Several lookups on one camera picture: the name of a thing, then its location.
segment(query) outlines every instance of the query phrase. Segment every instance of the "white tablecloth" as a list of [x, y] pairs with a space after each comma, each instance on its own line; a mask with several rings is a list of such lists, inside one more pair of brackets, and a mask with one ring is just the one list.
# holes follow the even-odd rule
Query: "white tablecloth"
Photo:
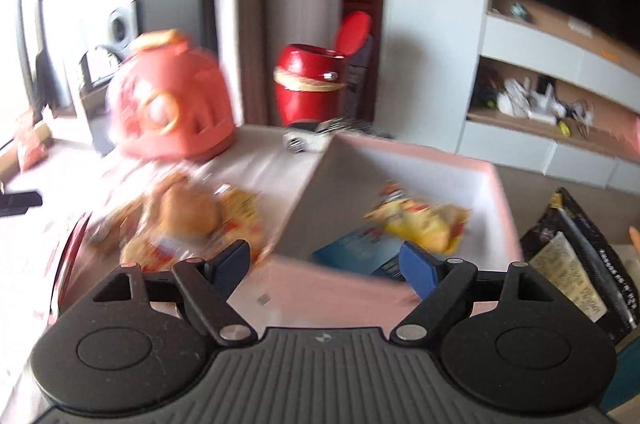
[[[257, 194], [268, 240], [287, 219], [319, 161], [317, 154], [293, 155], [286, 151], [283, 133], [279, 128], [243, 126], [228, 151], [196, 170], [200, 176]], [[47, 163], [12, 182], [16, 189], [41, 189], [44, 206], [24, 217], [0, 218], [4, 263], [14, 264], [9, 267], [12, 281], [0, 282], [0, 316], [5, 325], [12, 326], [12, 332], [2, 332], [0, 337], [2, 423], [26, 424], [46, 409], [31, 377], [28, 355], [46, 328], [47, 295], [56, 264], [49, 265], [48, 274], [45, 270], [58, 239], [82, 213], [107, 213], [139, 195], [172, 167], [127, 158], [117, 150], [100, 161], [92, 152], [54, 147]], [[76, 275], [70, 295], [79, 295], [116, 264], [117, 257], [95, 262], [79, 255], [78, 267], [84, 267], [84, 273]]]

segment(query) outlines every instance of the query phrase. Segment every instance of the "metal screw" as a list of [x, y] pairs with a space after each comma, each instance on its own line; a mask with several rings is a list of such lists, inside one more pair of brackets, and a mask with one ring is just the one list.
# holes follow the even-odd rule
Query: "metal screw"
[[297, 137], [287, 141], [287, 149], [292, 153], [300, 153], [305, 150], [305, 142]]
[[271, 301], [271, 297], [268, 294], [263, 294], [256, 300], [258, 305], [262, 306], [265, 306], [269, 301]]
[[523, 21], [530, 21], [530, 15], [529, 15], [529, 11], [527, 10], [527, 8], [518, 2], [515, 2], [513, 5], [511, 5], [511, 15], [516, 17], [516, 18], [520, 18]]
[[426, 337], [427, 329], [420, 325], [402, 325], [396, 328], [396, 336], [403, 341], [418, 341]]
[[225, 341], [242, 341], [251, 335], [251, 329], [246, 325], [227, 325], [220, 329], [220, 337]]

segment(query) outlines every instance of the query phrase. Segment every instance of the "white cabinet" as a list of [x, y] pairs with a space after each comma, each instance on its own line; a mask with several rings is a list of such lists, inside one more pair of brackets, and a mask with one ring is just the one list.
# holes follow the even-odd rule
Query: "white cabinet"
[[467, 121], [458, 153], [542, 173], [554, 144], [551, 139]]
[[592, 52], [584, 51], [576, 84], [640, 113], [640, 78]]
[[481, 55], [530, 68], [570, 83], [578, 77], [583, 50], [529, 25], [487, 15]]
[[603, 188], [615, 167], [614, 158], [558, 144], [545, 175]]
[[608, 188], [640, 194], [640, 166], [618, 160], [616, 169], [609, 179]]
[[[278, 4], [286, 0], [273, 0]], [[293, 3], [283, 16], [267, 7], [267, 22], [295, 23], [313, 30], [315, 17]], [[324, 8], [323, 0], [315, 8]], [[375, 126], [395, 139], [455, 152], [478, 70], [478, 47], [489, 0], [385, 0], [376, 95]], [[278, 61], [282, 47], [304, 36], [271, 43]]]

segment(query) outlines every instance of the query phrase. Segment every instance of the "blue package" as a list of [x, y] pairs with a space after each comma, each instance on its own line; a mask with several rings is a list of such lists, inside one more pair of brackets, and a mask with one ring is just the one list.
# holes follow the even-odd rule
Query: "blue package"
[[402, 240], [375, 224], [367, 224], [316, 250], [311, 260], [365, 276], [382, 276], [404, 281], [398, 265]]
[[442, 262], [412, 242], [404, 242], [398, 253], [400, 272], [420, 299], [425, 299], [440, 283], [438, 266]]

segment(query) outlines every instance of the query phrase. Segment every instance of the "wooden shelf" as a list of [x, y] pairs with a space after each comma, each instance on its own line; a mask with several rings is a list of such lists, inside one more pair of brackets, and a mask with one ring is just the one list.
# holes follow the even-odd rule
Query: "wooden shelf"
[[[527, 8], [530, 22], [511, 17], [511, 5], [516, 1]], [[533, 0], [493, 0], [493, 8], [498, 10], [500, 14], [490, 11], [489, 14], [492, 16], [502, 17], [569, 41], [608, 59], [622, 68], [626, 68], [636, 76], [640, 76], [640, 53], [628, 45], [610, 38], [610, 36], [595, 27], [591, 27], [590, 36], [572, 30], [569, 26], [572, 18], [559, 10], [552, 9]]]
[[631, 144], [625, 140], [617, 140], [610, 134], [593, 128], [590, 130], [589, 138], [584, 139], [578, 132], [575, 122], [570, 119], [567, 119], [566, 123], [571, 130], [571, 135], [566, 137], [557, 126], [522, 117], [511, 117], [489, 108], [471, 108], [466, 118], [473, 122], [553, 139], [558, 144], [640, 164], [640, 154], [636, 153]]
[[640, 114], [640, 77], [570, 41], [489, 13], [480, 55], [553, 76]]

